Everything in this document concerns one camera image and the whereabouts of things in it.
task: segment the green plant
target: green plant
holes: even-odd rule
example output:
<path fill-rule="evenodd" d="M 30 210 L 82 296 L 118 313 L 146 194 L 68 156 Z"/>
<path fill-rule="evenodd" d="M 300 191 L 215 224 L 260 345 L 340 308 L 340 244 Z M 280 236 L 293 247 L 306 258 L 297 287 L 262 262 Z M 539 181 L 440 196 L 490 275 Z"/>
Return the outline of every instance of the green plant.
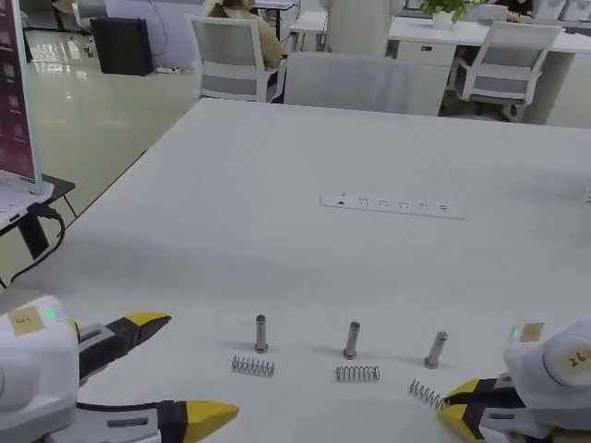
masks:
<path fill-rule="evenodd" d="M 438 12 L 452 14 L 452 22 L 461 20 L 468 12 L 468 5 L 477 5 L 479 0 L 422 0 L 419 9 L 432 16 Z"/>

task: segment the laptop screen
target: laptop screen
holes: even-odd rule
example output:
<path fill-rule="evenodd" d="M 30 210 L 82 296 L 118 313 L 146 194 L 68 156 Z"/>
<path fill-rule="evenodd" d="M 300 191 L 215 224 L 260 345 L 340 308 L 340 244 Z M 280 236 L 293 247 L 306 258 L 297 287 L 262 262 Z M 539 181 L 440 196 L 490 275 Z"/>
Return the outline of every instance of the laptop screen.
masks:
<path fill-rule="evenodd" d="M 0 180 L 38 190 L 26 94 L 27 60 L 18 0 L 0 0 Z"/>

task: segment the laptop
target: laptop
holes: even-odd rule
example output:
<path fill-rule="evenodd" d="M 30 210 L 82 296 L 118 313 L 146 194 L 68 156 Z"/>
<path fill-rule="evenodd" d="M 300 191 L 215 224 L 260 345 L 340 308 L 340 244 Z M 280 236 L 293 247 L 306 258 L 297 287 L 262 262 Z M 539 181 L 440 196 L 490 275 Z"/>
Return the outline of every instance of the laptop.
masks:
<path fill-rule="evenodd" d="M 42 180 L 26 76 L 18 0 L 0 0 L 0 230 L 54 191 Z"/>

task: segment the metal pin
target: metal pin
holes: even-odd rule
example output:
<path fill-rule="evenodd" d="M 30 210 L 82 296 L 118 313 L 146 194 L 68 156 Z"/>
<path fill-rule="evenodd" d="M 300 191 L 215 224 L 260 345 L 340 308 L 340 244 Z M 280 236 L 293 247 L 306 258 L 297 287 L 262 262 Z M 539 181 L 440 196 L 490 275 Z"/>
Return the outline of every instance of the metal pin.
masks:
<path fill-rule="evenodd" d="M 445 342 L 450 336 L 447 332 L 441 331 L 437 333 L 435 337 L 435 341 L 433 342 L 433 346 L 431 346 L 431 351 L 428 353 L 428 356 L 425 357 L 425 366 L 429 369 L 436 369 L 440 363 L 440 355 L 441 351 L 443 351 L 443 346 L 445 346 Z"/>
<path fill-rule="evenodd" d="M 343 357 L 347 360 L 353 360 L 357 357 L 357 336 L 359 335 L 359 328 L 361 325 L 356 321 L 351 322 L 349 327 L 349 335 L 347 337 L 347 347 L 343 349 Z"/>
<path fill-rule="evenodd" d="M 257 316 L 257 343 L 255 344 L 255 351 L 257 353 L 266 353 L 268 349 L 267 318 L 265 316 Z"/>

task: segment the tiled floor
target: tiled floor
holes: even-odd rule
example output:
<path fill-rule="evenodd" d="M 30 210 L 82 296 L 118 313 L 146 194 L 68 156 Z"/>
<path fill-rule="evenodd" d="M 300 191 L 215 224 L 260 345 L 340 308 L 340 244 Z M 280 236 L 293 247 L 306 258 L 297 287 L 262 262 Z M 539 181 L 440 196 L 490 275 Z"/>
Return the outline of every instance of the tiled floor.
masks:
<path fill-rule="evenodd" d="M 76 183 L 70 201 L 81 212 L 194 103 L 192 77 L 105 75 L 79 38 L 38 31 L 28 38 L 39 60 L 29 65 L 29 84 L 42 171 Z M 71 222 L 67 206 L 56 207 Z M 29 262 L 18 233 L 0 238 L 4 280 Z"/>

